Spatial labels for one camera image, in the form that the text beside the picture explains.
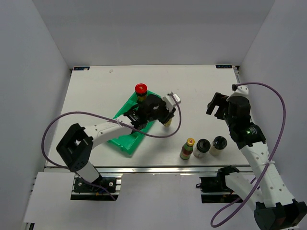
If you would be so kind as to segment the yellow label brown bottle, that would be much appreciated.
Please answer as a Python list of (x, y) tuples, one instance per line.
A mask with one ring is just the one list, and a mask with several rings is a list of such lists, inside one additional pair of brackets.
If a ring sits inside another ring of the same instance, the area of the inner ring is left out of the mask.
[(164, 127), (170, 127), (172, 123), (172, 118), (170, 118), (167, 122), (164, 123)]

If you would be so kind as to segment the red cap sauce bottle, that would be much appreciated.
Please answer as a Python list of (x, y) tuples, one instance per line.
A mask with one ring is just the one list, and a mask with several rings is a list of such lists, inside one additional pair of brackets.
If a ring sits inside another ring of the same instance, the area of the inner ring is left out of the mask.
[(137, 84), (135, 86), (135, 93), (137, 95), (137, 102), (143, 102), (147, 96), (147, 86), (144, 83)]

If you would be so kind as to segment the black lid spice jar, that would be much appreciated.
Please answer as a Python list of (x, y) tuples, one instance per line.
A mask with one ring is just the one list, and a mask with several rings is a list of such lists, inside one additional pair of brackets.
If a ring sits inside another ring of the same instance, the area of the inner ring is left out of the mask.
[(207, 139), (204, 139), (204, 138), (200, 139), (197, 142), (195, 150), (193, 151), (193, 155), (196, 158), (201, 159), (206, 155), (206, 153), (209, 151), (210, 147), (211, 147), (211, 144)]

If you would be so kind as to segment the green label sauce bottle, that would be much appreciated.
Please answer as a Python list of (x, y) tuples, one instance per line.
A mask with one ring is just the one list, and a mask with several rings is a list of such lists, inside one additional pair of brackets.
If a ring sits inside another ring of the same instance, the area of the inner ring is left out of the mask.
[(186, 143), (182, 146), (180, 157), (183, 160), (188, 160), (193, 153), (195, 140), (193, 138), (188, 138)]

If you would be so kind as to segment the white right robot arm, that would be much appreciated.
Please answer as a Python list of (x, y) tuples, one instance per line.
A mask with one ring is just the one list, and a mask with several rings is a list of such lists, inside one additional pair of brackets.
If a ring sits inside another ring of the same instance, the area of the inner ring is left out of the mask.
[(218, 110), (215, 117), (224, 120), (231, 139), (250, 164), (256, 177), (251, 185), (237, 169), (225, 167), (216, 180), (222, 191), (232, 189), (246, 199), (261, 230), (283, 230), (295, 227), (307, 214), (305, 202), (298, 202), (285, 186), (266, 144), (261, 128), (251, 121), (250, 103), (243, 96), (216, 93), (208, 104), (207, 113)]

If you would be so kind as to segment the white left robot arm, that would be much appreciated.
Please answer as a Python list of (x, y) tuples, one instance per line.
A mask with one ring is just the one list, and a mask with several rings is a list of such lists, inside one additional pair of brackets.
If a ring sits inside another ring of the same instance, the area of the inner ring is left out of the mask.
[(85, 182), (90, 191), (97, 191), (103, 180), (98, 170), (90, 163), (92, 149), (114, 138), (144, 134), (143, 129), (149, 122), (159, 121), (166, 125), (175, 111), (180, 112), (181, 99), (175, 93), (163, 98), (149, 94), (140, 104), (134, 105), (116, 119), (104, 117), (104, 122), (83, 127), (73, 124), (56, 146), (56, 150), (67, 168)]

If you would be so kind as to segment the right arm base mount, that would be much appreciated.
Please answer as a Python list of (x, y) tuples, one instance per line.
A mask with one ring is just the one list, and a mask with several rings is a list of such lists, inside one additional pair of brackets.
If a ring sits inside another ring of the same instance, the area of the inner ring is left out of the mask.
[(201, 191), (203, 204), (243, 202), (231, 189), (222, 188), (215, 177), (200, 177), (200, 182), (195, 187)]

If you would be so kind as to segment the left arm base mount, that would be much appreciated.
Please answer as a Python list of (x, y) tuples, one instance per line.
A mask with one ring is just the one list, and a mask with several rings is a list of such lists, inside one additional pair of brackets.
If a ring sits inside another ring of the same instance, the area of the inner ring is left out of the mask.
[(103, 176), (98, 183), (100, 187), (85, 183), (75, 176), (71, 190), (71, 200), (77, 201), (116, 201), (120, 192), (119, 176)]

